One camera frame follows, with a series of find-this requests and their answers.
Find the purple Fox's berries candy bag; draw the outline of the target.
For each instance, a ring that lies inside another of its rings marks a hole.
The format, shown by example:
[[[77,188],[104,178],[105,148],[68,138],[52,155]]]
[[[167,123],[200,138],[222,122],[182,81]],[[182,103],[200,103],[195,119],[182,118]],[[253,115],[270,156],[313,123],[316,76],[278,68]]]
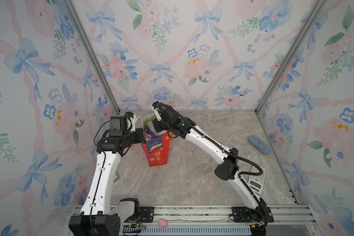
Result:
[[[143,131],[146,143],[157,137],[157,135],[147,126],[144,126]]]

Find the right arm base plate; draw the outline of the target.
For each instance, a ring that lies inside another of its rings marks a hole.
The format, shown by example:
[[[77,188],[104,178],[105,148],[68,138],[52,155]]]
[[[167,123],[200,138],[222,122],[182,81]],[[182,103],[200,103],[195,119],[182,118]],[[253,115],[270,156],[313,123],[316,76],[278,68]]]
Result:
[[[263,222],[265,218],[268,223],[273,223],[274,218],[271,213],[270,208],[264,207],[264,210],[261,210],[259,207],[257,209],[250,209],[245,206],[233,206],[231,207],[232,214],[230,218],[236,223],[259,223]]]

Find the red paper gift bag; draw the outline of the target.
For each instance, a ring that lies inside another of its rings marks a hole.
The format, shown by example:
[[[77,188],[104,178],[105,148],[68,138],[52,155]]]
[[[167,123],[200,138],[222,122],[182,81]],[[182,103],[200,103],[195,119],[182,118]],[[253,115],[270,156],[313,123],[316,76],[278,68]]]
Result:
[[[141,144],[144,153],[146,154],[148,165],[150,167],[166,165],[168,164],[172,138],[174,135],[172,132],[166,130],[161,132],[156,132],[155,130],[153,132],[157,135],[157,137],[147,143],[144,141]]]

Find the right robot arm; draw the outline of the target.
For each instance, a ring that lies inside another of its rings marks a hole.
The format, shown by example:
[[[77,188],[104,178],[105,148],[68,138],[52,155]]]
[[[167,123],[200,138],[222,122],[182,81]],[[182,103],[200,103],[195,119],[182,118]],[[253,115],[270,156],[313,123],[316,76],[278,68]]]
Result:
[[[236,148],[228,148],[206,134],[194,121],[181,115],[172,106],[162,102],[154,102],[152,110],[156,115],[153,126],[156,131],[166,130],[176,137],[181,137],[197,145],[217,163],[215,175],[233,187],[245,204],[250,214],[250,221],[257,227],[267,225],[265,201],[256,196],[252,188],[244,180],[244,175],[261,176],[264,172],[256,163],[240,157]]]

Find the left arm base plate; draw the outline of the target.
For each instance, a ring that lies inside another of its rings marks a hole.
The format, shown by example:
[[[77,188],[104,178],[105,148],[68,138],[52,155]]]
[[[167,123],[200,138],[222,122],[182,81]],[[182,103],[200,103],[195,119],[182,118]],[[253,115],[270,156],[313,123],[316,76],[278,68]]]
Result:
[[[124,223],[152,223],[154,218],[153,206],[115,206],[111,209],[111,214],[117,214],[121,224]]]

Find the small green snack packet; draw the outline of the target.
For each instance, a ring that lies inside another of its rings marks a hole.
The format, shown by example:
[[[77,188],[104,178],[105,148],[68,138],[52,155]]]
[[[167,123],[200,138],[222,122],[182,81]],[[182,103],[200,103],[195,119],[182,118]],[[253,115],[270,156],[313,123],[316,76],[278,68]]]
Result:
[[[146,120],[144,121],[144,125],[149,128],[152,131],[155,131],[154,125],[153,125],[153,121],[156,120],[157,118],[156,116],[152,116],[152,117],[148,117],[146,118]]]

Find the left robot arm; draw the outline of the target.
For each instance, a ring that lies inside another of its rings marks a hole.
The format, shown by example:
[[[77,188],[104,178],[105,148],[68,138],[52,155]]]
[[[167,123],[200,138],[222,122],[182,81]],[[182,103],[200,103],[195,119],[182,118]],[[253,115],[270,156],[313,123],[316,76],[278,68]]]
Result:
[[[107,130],[97,143],[97,165],[87,199],[80,213],[70,218],[75,236],[118,236],[121,225],[141,217],[139,200],[125,198],[111,207],[111,194],[117,168],[125,148],[144,141],[142,128],[133,131]]]

